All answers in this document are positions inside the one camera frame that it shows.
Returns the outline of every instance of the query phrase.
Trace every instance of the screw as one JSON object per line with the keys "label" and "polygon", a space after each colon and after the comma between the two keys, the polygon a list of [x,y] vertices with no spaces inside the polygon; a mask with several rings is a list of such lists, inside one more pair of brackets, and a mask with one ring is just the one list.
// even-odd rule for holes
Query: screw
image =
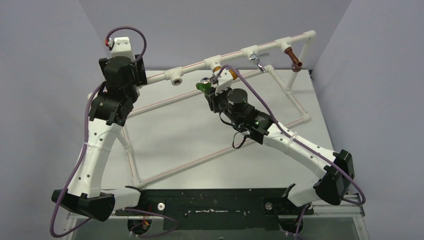
{"label": "screw", "polygon": [[267,203],[265,204],[265,209],[266,209],[266,210],[272,210],[272,209],[273,209],[273,204],[272,204],[271,202],[267,202]]}
{"label": "screw", "polygon": [[158,205],[157,205],[157,210],[159,210],[159,211],[163,211],[165,209],[165,204],[163,204],[162,202],[160,202]]}

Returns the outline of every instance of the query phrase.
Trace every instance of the black bracket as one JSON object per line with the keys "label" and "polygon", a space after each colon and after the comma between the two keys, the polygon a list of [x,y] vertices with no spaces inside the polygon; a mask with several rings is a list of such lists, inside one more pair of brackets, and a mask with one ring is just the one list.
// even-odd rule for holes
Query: black bracket
{"label": "black bracket", "polygon": [[[51,200],[56,203],[62,189],[54,190]],[[75,196],[66,191],[60,206],[71,213],[83,215],[100,222],[106,221],[114,210],[115,197],[110,193],[100,193],[98,197],[87,198],[86,194]]]}
{"label": "black bracket", "polygon": [[113,123],[124,126],[128,114],[133,110],[133,101],[128,98],[122,98],[104,91],[105,82],[102,83],[97,97],[91,103],[91,109],[88,113],[90,121],[102,119],[107,125]]}
{"label": "black bracket", "polygon": [[138,62],[135,65],[135,68],[137,70],[137,82],[135,85],[137,85],[137,87],[142,86],[142,85],[147,85],[147,77],[146,77],[146,69],[145,69],[145,63],[143,61],[143,58],[140,58],[140,60],[138,60]]}
{"label": "black bracket", "polygon": [[[290,233],[295,233],[297,224],[299,224],[299,215],[301,214],[303,207],[295,206],[291,201],[289,201],[288,196],[290,190],[295,186],[293,183],[290,185],[282,197],[267,197],[263,199],[263,204],[265,206],[265,214],[267,215],[274,215],[278,222],[280,227],[288,231]],[[313,215],[314,210],[310,207],[308,208],[304,215]],[[287,216],[287,215],[293,215],[296,216],[294,218],[279,218],[279,216]],[[303,221],[300,222],[299,232],[303,229]]]}
{"label": "black bracket", "polygon": [[[341,150],[340,153],[334,152],[333,155],[335,156],[334,164],[354,179],[355,171],[352,155],[346,150]],[[351,183],[333,166],[325,166],[324,169],[327,173],[313,188],[316,194],[325,202],[331,205],[340,205],[342,202],[341,197],[346,194]]]}

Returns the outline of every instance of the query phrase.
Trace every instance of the zip tie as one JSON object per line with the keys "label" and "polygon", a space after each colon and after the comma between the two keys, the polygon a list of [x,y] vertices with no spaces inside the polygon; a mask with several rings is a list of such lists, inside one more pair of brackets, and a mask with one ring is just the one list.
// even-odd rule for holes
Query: zip tie
{"label": "zip tie", "polygon": [[290,139],[288,140],[287,145],[286,145],[286,147],[285,147],[284,154],[287,154],[287,152],[288,152],[288,151],[289,151],[289,149],[290,149],[290,145],[293,143],[293,140],[294,140],[297,136],[298,136],[298,132],[297,132],[297,131],[295,131],[295,132],[293,133],[293,135],[291,135],[291,137],[290,137]]}
{"label": "zip tie", "polygon": [[84,144],[87,145],[87,147],[93,147],[93,148],[100,149],[100,150],[102,149],[101,147],[94,145],[94,144],[91,144],[91,143],[88,143],[88,142],[84,142]]}

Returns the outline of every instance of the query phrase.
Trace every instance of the white table surface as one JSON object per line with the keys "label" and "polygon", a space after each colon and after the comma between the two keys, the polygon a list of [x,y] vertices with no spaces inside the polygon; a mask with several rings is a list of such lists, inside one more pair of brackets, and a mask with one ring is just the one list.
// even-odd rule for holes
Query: white table surface
{"label": "white table surface", "polygon": [[[290,70],[277,70],[287,82]],[[153,76],[161,71],[147,71]],[[162,81],[143,87],[134,109],[195,90],[195,84],[211,71],[198,70],[185,74],[183,83],[173,86]],[[286,124],[301,118],[300,113],[269,73],[247,79]],[[248,102],[257,109],[265,108],[242,82],[232,88],[243,88]],[[302,70],[293,85],[293,94],[311,115],[309,122],[292,128],[294,132],[324,148],[333,149],[321,110],[307,70]],[[203,94],[131,117],[126,122],[133,144],[135,163],[141,179],[199,159],[231,146],[235,131],[221,123],[217,113],[209,110]],[[286,188],[292,183],[308,182],[313,173],[294,159],[273,148],[254,143],[195,168],[149,186],[149,189],[213,189],[213,188]],[[131,172],[127,156],[115,142],[106,164],[102,188],[130,185]]]}

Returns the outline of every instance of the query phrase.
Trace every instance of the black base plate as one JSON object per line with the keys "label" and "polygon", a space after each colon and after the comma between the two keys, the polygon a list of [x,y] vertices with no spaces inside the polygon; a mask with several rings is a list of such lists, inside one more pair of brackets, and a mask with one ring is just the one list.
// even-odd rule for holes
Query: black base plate
{"label": "black base plate", "polygon": [[[265,203],[272,199],[282,199],[286,188],[252,189],[172,189],[143,190],[147,205],[151,211],[177,220],[178,230],[243,230],[262,228],[267,231],[280,229],[280,223],[274,211],[265,209]],[[159,203],[165,209],[159,211]],[[293,205],[283,204],[285,208]],[[276,209],[278,214],[298,215],[301,208]],[[128,211],[117,211],[117,216],[141,215]],[[175,224],[165,221],[163,230],[173,228]]]}

